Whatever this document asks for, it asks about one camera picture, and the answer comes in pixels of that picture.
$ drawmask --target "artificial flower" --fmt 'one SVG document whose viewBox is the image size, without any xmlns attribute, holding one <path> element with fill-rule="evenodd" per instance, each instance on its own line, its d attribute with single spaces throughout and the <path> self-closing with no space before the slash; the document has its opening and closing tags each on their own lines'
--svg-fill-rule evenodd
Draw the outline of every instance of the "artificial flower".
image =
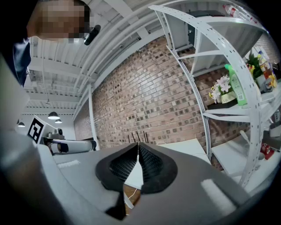
<svg viewBox="0 0 281 225">
<path fill-rule="evenodd" d="M 228 92 L 228 89 L 231 88 L 230 85 L 228 84 L 223 84 L 221 85 L 221 91 L 225 91 L 225 92 Z"/>
<path fill-rule="evenodd" d="M 217 98 L 219 97 L 219 95 L 220 95 L 220 92 L 219 92 L 219 91 L 215 91 L 215 92 L 212 93 L 212 99 L 215 100 L 215 103 L 216 103 L 216 100 L 217 100 Z"/>
<path fill-rule="evenodd" d="M 211 87 L 211 90 L 212 90 L 212 91 L 219 91 L 219 85 L 218 85 L 218 83 L 215 83 L 215 85 Z"/>
<path fill-rule="evenodd" d="M 255 66 L 254 65 L 250 66 L 249 70 L 250 70 L 250 73 L 253 75 L 254 70 L 255 70 Z"/>
<path fill-rule="evenodd" d="M 227 86 L 230 78 L 227 75 L 222 76 L 219 80 L 216 80 L 220 86 Z"/>
<path fill-rule="evenodd" d="M 270 75 L 268 78 L 271 78 L 270 87 L 277 87 L 277 82 L 273 75 Z"/>
</svg>

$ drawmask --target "red object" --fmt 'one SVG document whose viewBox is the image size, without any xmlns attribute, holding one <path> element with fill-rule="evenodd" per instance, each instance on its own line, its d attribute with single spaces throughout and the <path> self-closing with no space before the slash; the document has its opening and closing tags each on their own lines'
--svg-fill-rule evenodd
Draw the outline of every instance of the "red object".
<svg viewBox="0 0 281 225">
<path fill-rule="evenodd" d="M 270 150 L 268 154 L 265 155 L 265 159 L 269 160 L 269 158 L 274 154 L 273 150 Z"/>
<path fill-rule="evenodd" d="M 231 11 L 230 11 L 230 16 L 232 16 L 232 17 L 233 17 L 233 16 L 234 16 L 235 11 L 236 11 L 236 9 L 235 9 L 235 8 L 232 8 L 232 9 L 231 9 Z"/>
<path fill-rule="evenodd" d="M 260 148 L 260 152 L 262 152 L 265 155 L 266 160 L 269 160 L 270 157 L 274 154 L 274 151 L 266 143 L 262 143 L 261 148 Z"/>
</svg>

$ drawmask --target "shelf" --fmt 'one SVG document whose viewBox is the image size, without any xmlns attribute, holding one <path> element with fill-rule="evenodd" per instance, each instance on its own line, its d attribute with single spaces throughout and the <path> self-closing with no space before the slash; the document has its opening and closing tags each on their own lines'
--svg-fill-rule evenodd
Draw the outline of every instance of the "shelf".
<svg viewBox="0 0 281 225">
<path fill-rule="evenodd" d="M 210 24 L 211 26 L 219 26 L 219 25 L 224 25 L 224 26 L 228 26 L 228 25 L 235 25 L 235 24 L 239 24 L 239 25 L 245 25 L 245 26 L 251 26 L 251 27 L 256 27 L 259 30 L 262 31 L 266 31 L 266 29 L 261 26 L 260 24 L 256 24 L 247 20 L 243 20 L 243 19 L 239 19 L 239 18 L 233 18 L 233 17 L 219 17 L 219 16 L 204 16 L 204 17 L 200 17 L 200 20 L 202 22 L 206 22 L 208 24 Z"/>
<path fill-rule="evenodd" d="M 267 143 L 272 148 L 281 149 L 281 137 L 271 137 L 269 131 L 263 132 L 263 143 Z"/>
<path fill-rule="evenodd" d="M 242 153 L 246 143 L 246 140 L 239 136 L 212 148 L 212 152 L 222 165 L 226 175 L 231 176 L 236 182 L 239 182 L 247 162 L 247 156 Z M 280 160 L 281 153 L 279 152 L 275 152 L 269 160 L 264 160 L 260 168 L 251 175 L 245 190 L 250 192 L 258 187 L 273 172 Z"/>
<path fill-rule="evenodd" d="M 197 158 L 204 160 L 205 162 L 207 162 L 211 165 L 211 162 L 208 159 L 207 154 L 205 153 L 204 149 L 201 147 L 199 141 L 196 138 L 188 140 L 188 141 L 183 141 L 183 142 L 160 144 L 159 146 L 195 156 Z"/>
<path fill-rule="evenodd" d="M 258 187 L 277 167 L 281 160 L 281 153 L 274 152 L 269 160 L 264 160 L 261 163 L 260 168 L 257 171 L 254 171 L 251 175 L 251 178 L 248 184 L 245 186 L 247 192 L 252 191 Z"/>
<path fill-rule="evenodd" d="M 261 95 L 262 121 L 266 122 L 281 105 L 281 83 L 272 92 Z M 238 115 L 238 116 L 215 116 L 214 114 Z M 208 109 L 205 116 L 225 121 L 249 122 L 248 105 L 238 106 L 238 104 L 227 109 Z"/>
<path fill-rule="evenodd" d="M 244 170 L 247 156 L 243 154 L 243 149 L 246 144 L 247 141 L 242 136 L 238 136 L 212 148 L 213 154 L 228 176 L 239 175 Z"/>
</svg>

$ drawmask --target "ceiling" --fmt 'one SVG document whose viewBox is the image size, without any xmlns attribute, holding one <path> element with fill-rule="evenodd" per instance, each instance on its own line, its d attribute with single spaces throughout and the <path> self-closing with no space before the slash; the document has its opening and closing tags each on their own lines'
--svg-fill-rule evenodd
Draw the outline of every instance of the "ceiling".
<svg viewBox="0 0 281 225">
<path fill-rule="evenodd" d="M 90 26 L 101 26 L 89 46 L 83 40 L 70 43 L 43 41 L 32 37 L 30 75 L 24 88 L 30 95 L 23 114 L 46 115 L 51 110 L 73 115 L 88 84 L 94 88 L 130 54 L 163 35 L 151 4 L 169 0 L 84 0 L 91 8 Z M 206 9 L 206 1 L 174 1 L 183 8 Z"/>
</svg>

